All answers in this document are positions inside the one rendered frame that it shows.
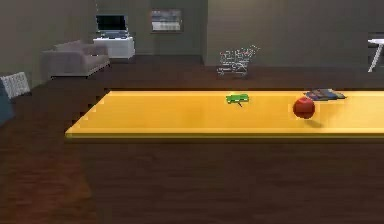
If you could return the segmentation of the yellow table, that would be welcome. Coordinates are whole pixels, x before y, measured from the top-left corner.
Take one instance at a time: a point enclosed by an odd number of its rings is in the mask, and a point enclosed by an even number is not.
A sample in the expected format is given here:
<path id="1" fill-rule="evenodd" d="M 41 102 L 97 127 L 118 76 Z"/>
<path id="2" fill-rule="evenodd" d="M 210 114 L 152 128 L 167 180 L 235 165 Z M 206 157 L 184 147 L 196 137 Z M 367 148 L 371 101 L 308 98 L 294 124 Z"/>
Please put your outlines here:
<path id="1" fill-rule="evenodd" d="M 68 138 L 384 138 L 384 91 L 346 91 L 293 113 L 301 91 L 111 91 L 65 132 Z"/>

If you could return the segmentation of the green flat object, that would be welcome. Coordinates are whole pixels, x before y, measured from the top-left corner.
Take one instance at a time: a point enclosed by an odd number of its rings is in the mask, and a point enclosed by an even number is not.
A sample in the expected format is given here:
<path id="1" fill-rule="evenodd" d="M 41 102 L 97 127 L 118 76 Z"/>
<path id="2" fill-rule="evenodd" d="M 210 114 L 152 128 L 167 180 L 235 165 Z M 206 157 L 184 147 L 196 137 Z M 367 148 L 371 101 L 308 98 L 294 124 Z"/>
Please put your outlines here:
<path id="1" fill-rule="evenodd" d="M 236 103 L 241 106 L 242 102 L 248 102 L 249 96 L 247 94 L 231 94 L 226 97 L 228 104 Z"/>

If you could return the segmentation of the white television stand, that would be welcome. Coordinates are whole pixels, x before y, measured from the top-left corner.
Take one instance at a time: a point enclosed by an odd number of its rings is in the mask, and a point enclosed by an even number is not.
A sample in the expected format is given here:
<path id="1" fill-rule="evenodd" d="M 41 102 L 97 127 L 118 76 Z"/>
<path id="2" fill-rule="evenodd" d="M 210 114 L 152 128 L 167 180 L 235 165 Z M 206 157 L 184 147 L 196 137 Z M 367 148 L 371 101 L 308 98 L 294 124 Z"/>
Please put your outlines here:
<path id="1" fill-rule="evenodd" d="M 95 38 L 95 44 L 103 44 L 108 49 L 108 55 L 112 59 L 130 59 L 135 55 L 134 39 L 126 38 Z"/>

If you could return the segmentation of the red apple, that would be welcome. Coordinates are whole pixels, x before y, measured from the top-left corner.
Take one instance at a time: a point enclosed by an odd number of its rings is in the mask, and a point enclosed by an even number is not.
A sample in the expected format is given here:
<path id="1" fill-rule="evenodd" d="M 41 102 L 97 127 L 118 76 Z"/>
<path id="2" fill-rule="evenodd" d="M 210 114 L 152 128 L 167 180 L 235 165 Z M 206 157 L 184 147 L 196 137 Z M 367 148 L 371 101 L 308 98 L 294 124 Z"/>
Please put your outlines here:
<path id="1" fill-rule="evenodd" d="M 315 104 L 310 98 L 301 97 L 293 105 L 293 113 L 303 119 L 310 119 L 315 113 Z"/>

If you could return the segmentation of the black television set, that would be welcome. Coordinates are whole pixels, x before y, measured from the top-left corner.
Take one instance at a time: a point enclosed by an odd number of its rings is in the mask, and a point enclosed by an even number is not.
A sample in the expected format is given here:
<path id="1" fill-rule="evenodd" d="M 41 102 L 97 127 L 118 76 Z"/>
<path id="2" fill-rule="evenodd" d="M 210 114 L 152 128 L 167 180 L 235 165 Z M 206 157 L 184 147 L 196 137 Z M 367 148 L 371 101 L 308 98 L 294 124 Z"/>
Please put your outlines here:
<path id="1" fill-rule="evenodd" d="M 97 30 L 101 35 L 124 36 L 128 33 L 124 15 L 97 15 Z"/>

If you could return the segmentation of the grey sofa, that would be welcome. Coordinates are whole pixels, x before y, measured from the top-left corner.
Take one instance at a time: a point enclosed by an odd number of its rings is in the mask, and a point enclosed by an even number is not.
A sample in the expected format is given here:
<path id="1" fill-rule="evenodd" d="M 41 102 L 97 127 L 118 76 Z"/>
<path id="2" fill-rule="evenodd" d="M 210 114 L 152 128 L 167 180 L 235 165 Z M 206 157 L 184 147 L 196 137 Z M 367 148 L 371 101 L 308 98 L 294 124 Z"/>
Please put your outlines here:
<path id="1" fill-rule="evenodd" d="M 46 78 L 89 77 L 106 66 L 111 66 L 107 47 L 82 40 L 57 44 L 42 51 L 40 57 L 41 73 Z"/>

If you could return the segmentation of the dark blue book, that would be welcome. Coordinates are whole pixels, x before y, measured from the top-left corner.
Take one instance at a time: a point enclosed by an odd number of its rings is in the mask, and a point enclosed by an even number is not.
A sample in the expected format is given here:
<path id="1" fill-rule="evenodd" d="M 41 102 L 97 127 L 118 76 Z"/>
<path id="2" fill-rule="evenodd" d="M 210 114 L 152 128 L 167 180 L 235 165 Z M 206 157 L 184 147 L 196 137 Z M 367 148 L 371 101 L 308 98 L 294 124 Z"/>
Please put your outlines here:
<path id="1" fill-rule="evenodd" d="M 346 99 L 346 96 L 333 89 L 314 89 L 305 93 L 305 96 L 313 101 L 328 101 Z"/>

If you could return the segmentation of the blue grey cushion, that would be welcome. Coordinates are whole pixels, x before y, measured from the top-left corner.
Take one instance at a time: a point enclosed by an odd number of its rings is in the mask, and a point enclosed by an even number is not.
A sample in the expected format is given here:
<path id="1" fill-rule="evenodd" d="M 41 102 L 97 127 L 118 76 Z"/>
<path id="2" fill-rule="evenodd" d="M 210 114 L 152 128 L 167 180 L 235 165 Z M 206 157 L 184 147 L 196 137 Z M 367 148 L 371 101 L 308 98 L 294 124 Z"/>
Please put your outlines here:
<path id="1" fill-rule="evenodd" d="M 0 80 L 0 126 L 14 117 L 12 103 L 8 98 L 3 82 Z"/>

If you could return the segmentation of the white table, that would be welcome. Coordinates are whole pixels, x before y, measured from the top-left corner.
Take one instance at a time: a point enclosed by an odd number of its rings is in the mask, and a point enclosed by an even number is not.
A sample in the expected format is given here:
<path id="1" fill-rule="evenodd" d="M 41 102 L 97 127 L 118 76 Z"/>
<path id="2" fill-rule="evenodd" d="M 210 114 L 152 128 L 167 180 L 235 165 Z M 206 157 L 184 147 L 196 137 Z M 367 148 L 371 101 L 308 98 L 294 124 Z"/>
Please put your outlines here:
<path id="1" fill-rule="evenodd" d="M 368 69 L 368 73 L 371 73 L 373 71 L 373 69 L 376 67 L 377 62 L 379 61 L 382 49 L 384 48 L 384 38 L 383 39 L 369 39 L 368 43 L 376 44 L 378 46 L 377 49 L 376 49 L 374 58 L 373 58 L 373 60 L 371 62 L 371 65 L 370 65 L 370 67 Z"/>

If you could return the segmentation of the framed wall picture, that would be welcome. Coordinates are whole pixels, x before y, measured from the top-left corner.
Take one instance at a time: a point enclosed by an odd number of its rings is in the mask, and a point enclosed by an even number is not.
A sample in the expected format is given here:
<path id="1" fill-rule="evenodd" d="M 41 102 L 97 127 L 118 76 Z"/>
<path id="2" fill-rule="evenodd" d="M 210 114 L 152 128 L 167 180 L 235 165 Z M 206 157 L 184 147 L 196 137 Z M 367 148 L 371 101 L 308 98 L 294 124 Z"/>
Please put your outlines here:
<path id="1" fill-rule="evenodd" d="M 152 9 L 151 29 L 153 33 L 182 32 L 183 11 L 181 9 Z"/>

